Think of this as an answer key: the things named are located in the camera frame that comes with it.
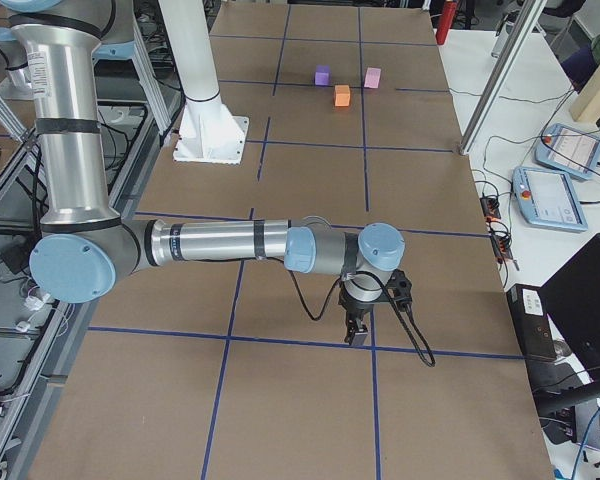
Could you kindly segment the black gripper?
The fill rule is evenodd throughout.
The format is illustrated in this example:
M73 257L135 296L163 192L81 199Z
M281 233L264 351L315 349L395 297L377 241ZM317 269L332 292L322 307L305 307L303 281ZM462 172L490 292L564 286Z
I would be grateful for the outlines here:
M355 347L364 346L368 328L362 324L364 317L369 314L379 298L373 300L359 300L353 297L344 286L340 288L338 304L345 310L346 334L344 342Z

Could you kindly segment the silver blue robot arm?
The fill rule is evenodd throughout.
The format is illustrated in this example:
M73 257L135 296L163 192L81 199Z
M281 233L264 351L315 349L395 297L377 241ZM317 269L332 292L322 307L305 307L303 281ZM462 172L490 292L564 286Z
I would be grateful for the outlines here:
M291 275L334 277L331 291L345 309L345 340L361 345L364 317L389 304L398 320L412 317L410 284L399 265L405 242L385 223L357 234L322 218L168 224L124 221L110 205L93 61L104 40L133 26L119 1L10 1L10 28L26 51L45 166L49 207L29 265L55 299L85 303L121 279L169 262L276 260Z

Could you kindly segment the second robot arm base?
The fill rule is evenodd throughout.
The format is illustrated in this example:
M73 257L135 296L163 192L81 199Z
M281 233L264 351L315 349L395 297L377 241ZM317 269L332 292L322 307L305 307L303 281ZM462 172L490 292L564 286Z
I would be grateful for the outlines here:
M0 95L9 100L33 99L27 53L7 27L0 27Z

